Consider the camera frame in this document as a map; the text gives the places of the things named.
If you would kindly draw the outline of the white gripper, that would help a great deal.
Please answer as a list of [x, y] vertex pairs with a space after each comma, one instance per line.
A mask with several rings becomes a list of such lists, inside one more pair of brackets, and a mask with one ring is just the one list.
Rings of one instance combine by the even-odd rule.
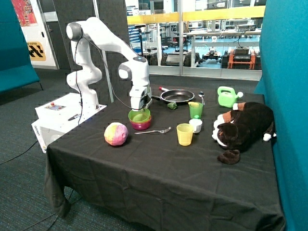
[[152, 103], [152, 90], [149, 85], [133, 86], [129, 92], [131, 109], [139, 111], [147, 109]]

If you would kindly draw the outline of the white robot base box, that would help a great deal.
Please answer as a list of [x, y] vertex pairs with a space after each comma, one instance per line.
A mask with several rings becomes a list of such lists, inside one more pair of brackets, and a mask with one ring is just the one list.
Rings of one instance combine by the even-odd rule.
[[32, 129], [44, 153], [49, 144], [106, 107], [99, 104], [88, 109], [80, 104], [80, 95], [69, 93], [35, 108], [38, 120], [32, 123]]

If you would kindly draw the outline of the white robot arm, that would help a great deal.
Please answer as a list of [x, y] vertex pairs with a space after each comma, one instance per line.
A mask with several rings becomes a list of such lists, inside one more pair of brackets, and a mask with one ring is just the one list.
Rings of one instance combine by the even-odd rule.
[[71, 40], [73, 60], [82, 67], [67, 76], [68, 85], [81, 96], [81, 106], [85, 112], [98, 109], [99, 102], [95, 90], [89, 85], [102, 79], [102, 72], [91, 59], [90, 44], [99, 51], [112, 51], [122, 54], [126, 62], [118, 67], [122, 79], [130, 80], [129, 92], [131, 109], [146, 109], [152, 103], [152, 91], [149, 81], [149, 65], [146, 58], [139, 56], [126, 42], [113, 34], [98, 18], [90, 17], [86, 21], [71, 22], [66, 26], [66, 33]]

